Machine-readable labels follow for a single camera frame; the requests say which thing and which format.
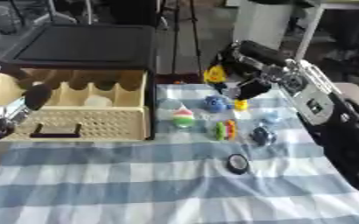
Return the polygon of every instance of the storage box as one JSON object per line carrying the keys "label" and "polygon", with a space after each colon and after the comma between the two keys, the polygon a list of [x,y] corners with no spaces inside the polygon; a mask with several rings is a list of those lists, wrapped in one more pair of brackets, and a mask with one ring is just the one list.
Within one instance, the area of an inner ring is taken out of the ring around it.
{"label": "storage box", "polygon": [[37,29],[2,58],[29,77],[0,74],[0,106],[32,83],[46,83],[53,95],[4,140],[153,139],[154,53],[153,29],[148,27],[71,24]]}

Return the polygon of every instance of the tripod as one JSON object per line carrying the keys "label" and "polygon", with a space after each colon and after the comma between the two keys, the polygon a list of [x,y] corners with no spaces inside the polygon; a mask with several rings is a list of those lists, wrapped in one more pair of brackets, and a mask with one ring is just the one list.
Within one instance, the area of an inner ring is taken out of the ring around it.
{"label": "tripod", "polygon": [[[175,74],[177,70],[177,55],[178,55],[178,37],[180,32],[180,0],[175,0],[175,8],[170,9],[166,8],[165,5],[167,0],[162,0],[160,3],[160,8],[158,12],[158,17],[156,21],[156,27],[159,26],[161,18],[163,17],[163,13],[167,10],[174,12],[174,44],[173,44],[173,51],[172,51],[172,74]],[[192,21],[193,30],[194,30],[194,47],[195,47],[195,55],[197,60],[198,66],[198,75],[201,77],[201,50],[199,44],[199,34],[197,32],[197,17],[196,12],[194,10],[194,0],[189,0],[189,9],[191,12],[190,20]]]}

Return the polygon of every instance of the blue and white checkered cloth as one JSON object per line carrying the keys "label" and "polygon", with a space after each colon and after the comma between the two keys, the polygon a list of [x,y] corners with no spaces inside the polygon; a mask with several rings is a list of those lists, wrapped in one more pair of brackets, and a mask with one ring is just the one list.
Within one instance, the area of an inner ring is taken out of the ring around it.
{"label": "blue and white checkered cloth", "polygon": [[[196,125],[176,129],[158,110],[157,139],[142,143],[18,143],[0,165],[0,224],[39,223],[359,223],[359,192],[345,182],[301,126],[279,91],[250,109],[210,115],[203,85],[159,86],[159,102],[181,100]],[[256,147],[247,135],[276,112],[278,141]],[[234,142],[211,137],[215,122],[236,119]],[[224,163],[240,153],[250,172]]]}

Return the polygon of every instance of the checkered tablecloth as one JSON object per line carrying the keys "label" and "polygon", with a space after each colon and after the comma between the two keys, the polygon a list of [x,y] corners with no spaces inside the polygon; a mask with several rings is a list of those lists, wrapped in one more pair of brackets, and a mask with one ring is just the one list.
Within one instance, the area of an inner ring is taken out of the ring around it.
{"label": "checkered tablecloth", "polygon": [[[158,102],[181,100],[196,125],[176,129],[159,109],[157,139],[142,143],[18,143],[0,165],[0,224],[39,223],[359,223],[359,192],[347,184],[301,126],[279,91],[250,109],[211,115],[203,85],[159,86]],[[276,112],[278,141],[256,147],[247,135]],[[239,137],[216,142],[216,121],[236,119]],[[225,169],[234,153],[250,172]]]}

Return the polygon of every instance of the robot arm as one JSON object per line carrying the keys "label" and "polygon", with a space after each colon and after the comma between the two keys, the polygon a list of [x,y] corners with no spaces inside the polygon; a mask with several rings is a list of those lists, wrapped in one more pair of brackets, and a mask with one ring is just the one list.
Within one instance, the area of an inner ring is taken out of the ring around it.
{"label": "robot arm", "polygon": [[[0,64],[0,74],[22,80],[28,74],[11,65]],[[52,90],[45,84],[31,87],[20,98],[0,107],[0,139],[12,134],[15,128],[35,110],[39,110],[51,97]]]}
{"label": "robot arm", "polygon": [[214,65],[222,73],[239,74],[237,99],[246,100],[277,85],[298,111],[314,141],[340,174],[359,190],[359,105],[346,98],[329,78],[307,61],[285,59],[251,41],[234,43],[220,53]]}

